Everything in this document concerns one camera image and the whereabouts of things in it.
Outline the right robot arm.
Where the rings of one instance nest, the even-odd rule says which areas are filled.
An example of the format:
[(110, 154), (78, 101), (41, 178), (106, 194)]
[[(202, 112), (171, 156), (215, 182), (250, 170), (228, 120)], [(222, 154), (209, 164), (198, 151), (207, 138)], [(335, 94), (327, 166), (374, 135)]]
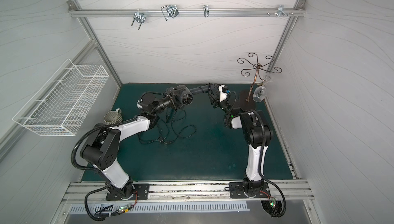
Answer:
[(241, 183), (232, 182), (225, 187), (231, 198), (258, 198), (262, 194), (264, 211), (271, 217), (282, 217), (286, 211), (286, 199), (282, 190), (263, 173), (264, 159), (271, 140), (271, 131), (263, 116), (249, 110), (239, 114), (244, 138), (248, 143), (246, 178)]

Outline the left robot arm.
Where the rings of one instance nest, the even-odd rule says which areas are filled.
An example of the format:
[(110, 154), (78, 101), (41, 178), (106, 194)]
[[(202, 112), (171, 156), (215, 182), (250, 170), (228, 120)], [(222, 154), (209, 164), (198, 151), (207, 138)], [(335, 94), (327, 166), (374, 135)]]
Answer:
[(96, 124), (74, 146), (71, 164), (79, 170), (97, 172), (108, 183), (112, 197), (122, 200), (135, 197), (133, 181), (118, 162), (120, 143), (153, 128), (158, 115), (166, 109), (177, 110), (192, 99), (193, 95), (184, 85), (170, 87), (165, 93), (143, 93), (137, 102), (139, 115), (116, 124)]

